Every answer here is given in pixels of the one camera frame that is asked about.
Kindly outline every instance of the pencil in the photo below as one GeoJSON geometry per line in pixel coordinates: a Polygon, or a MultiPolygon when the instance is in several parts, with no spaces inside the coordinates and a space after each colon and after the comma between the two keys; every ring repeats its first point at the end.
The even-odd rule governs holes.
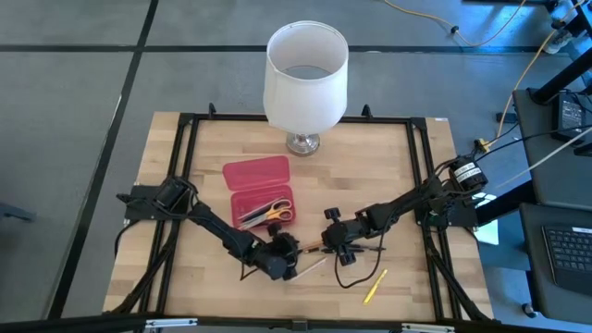
{"type": "Polygon", "coordinates": [[[314,243],[310,243],[310,244],[307,244],[306,246],[303,246],[302,250],[303,251],[312,250],[314,248],[321,247],[321,246],[323,246],[323,241],[319,240],[314,243]]]}
{"type": "Polygon", "coordinates": [[[376,279],[374,286],[372,286],[372,289],[370,289],[370,291],[368,291],[368,294],[366,295],[366,298],[364,299],[364,304],[370,303],[370,301],[374,297],[374,294],[376,293],[376,290],[378,289],[378,285],[380,284],[380,280],[382,280],[382,278],[387,274],[387,272],[388,272],[388,270],[384,269],[382,271],[382,273],[380,274],[380,277],[378,277],[376,279]]]}
{"type": "Polygon", "coordinates": [[[293,280],[305,275],[306,273],[312,271],[313,269],[319,267],[320,265],[324,264],[326,260],[327,260],[327,258],[325,257],[325,258],[317,261],[316,263],[312,264],[310,267],[308,267],[308,268],[304,269],[302,272],[300,272],[296,277],[293,277],[290,281],[293,281],[293,280]]]}

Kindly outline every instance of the white lampshade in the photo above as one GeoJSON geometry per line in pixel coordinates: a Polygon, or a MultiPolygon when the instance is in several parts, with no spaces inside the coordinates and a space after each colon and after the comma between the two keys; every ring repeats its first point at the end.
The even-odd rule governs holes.
{"type": "Polygon", "coordinates": [[[279,29],[267,44],[264,108],[269,124],[297,134],[329,130],[345,113],[349,50],[327,24],[299,21],[279,29]],[[294,69],[323,74],[297,77],[294,69]]]}

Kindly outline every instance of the gray carpet floor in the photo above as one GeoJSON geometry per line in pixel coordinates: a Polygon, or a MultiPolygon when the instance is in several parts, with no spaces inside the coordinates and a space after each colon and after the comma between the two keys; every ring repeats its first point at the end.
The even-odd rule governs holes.
{"type": "MultiPolygon", "coordinates": [[[[4,0],[0,44],[135,44],[149,3],[4,0]]],[[[472,41],[491,35],[515,9],[461,0],[398,3],[459,24],[472,41]]],[[[274,30],[299,19],[333,25],[355,45],[458,45],[439,24],[376,0],[161,1],[148,44],[264,45],[274,30]]],[[[537,46],[549,24],[543,7],[525,7],[491,45],[537,46]]],[[[352,53],[347,114],[369,104],[377,116],[447,117],[457,152],[467,153],[474,138],[495,135],[494,115],[532,56],[352,53]]],[[[38,214],[32,224],[0,223],[0,321],[38,319],[47,309],[130,60],[131,53],[0,53],[0,202],[38,214]]],[[[540,86],[571,61],[566,54],[541,56],[522,87],[540,86]]],[[[143,55],[65,315],[101,312],[124,212],[115,194],[128,191],[136,177],[152,113],[206,112],[210,102],[220,113],[262,113],[264,65],[264,53],[143,55]]],[[[524,149],[516,144],[482,168],[492,184],[500,183],[526,168],[524,149]]],[[[529,301],[524,272],[485,272],[495,316],[504,323],[591,329],[526,318],[519,308],[529,301]]]]}

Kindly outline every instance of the lamp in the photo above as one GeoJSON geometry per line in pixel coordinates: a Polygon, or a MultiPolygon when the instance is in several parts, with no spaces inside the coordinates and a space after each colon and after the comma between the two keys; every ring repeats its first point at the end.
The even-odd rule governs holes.
{"type": "Polygon", "coordinates": [[[264,109],[269,124],[287,131],[288,149],[313,154],[319,133],[339,122],[347,107],[349,50],[327,24],[299,21],[267,44],[264,109]]]}

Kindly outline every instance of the silver lamp base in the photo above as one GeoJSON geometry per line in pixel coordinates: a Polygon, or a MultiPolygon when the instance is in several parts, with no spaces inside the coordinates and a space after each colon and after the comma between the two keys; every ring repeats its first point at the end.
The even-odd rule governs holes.
{"type": "Polygon", "coordinates": [[[286,138],[288,150],[297,156],[314,154],[320,145],[321,138],[318,134],[304,135],[288,133],[288,138],[286,138]]]}

